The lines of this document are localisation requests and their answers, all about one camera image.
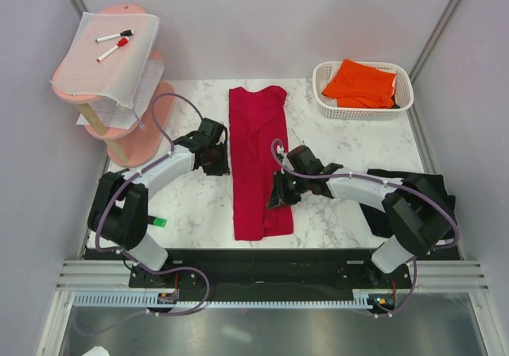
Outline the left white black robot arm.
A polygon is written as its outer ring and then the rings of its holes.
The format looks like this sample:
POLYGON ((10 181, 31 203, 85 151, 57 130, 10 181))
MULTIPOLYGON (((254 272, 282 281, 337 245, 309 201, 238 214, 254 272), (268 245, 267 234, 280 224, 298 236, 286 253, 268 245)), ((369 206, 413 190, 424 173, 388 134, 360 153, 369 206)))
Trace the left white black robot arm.
POLYGON ((177 178, 202 169, 208 176, 230 173, 227 128, 204 118, 197 130, 175 140, 173 151, 146 167, 124 173, 106 172, 99 179, 87 227, 97 240, 105 238, 147 268, 158 287, 172 283, 174 267, 168 251, 148 233, 148 205, 152 197, 177 178))

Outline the red t shirt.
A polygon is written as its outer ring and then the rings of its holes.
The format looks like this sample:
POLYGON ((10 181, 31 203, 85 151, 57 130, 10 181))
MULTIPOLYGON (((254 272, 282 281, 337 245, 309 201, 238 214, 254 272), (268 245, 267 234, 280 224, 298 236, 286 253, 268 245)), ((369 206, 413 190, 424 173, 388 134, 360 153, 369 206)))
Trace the red t shirt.
POLYGON ((277 138, 288 149, 286 97, 287 92, 275 85, 257 92, 243 87, 229 91, 233 220, 237 241, 260 241, 293 233, 289 207, 267 208, 274 173, 280 169, 271 153, 271 143, 277 138))

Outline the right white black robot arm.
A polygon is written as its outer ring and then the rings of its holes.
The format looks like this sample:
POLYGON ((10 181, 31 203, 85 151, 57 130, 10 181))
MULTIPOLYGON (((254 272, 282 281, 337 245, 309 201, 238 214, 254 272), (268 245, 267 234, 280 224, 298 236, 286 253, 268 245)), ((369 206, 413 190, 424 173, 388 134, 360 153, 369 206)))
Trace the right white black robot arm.
POLYGON ((353 172, 341 164, 323 165, 306 145, 287 153, 278 138, 271 142, 270 151, 280 170, 274 173, 268 209, 293 206, 310 192, 351 200, 384 215, 391 235, 371 254, 363 273, 373 287, 383 287, 400 265, 440 248, 448 232, 453 233, 448 245, 458 243, 457 221, 439 175, 410 172, 383 177, 353 172))

